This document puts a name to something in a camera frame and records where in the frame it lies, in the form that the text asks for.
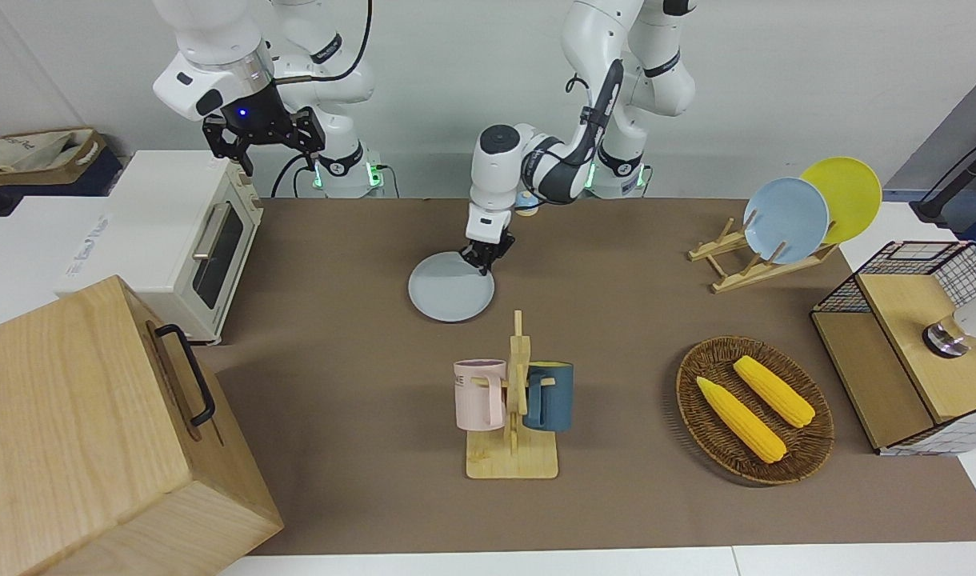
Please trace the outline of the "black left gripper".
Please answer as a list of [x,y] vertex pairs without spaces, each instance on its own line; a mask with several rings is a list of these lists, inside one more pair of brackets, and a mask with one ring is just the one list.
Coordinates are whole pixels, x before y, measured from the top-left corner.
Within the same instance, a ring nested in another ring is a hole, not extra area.
[[515,243],[516,237],[509,230],[504,230],[498,243],[470,239],[466,247],[459,251],[459,255],[469,265],[478,266],[481,276],[487,276],[495,260],[502,258]]

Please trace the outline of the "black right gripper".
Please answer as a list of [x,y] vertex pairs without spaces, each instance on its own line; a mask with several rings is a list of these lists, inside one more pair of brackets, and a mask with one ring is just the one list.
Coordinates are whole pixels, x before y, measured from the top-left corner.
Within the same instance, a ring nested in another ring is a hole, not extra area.
[[306,154],[306,164],[315,169],[321,150],[325,149],[326,136],[312,110],[277,114],[272,119],[258,116],[257,112],[232,114],[220,117],[210,114],[202,124],[204,138],[211,153],[217,158],[235,159],[248,178],[254,174],[254,164],[248,157],[248,147],[281,145]]

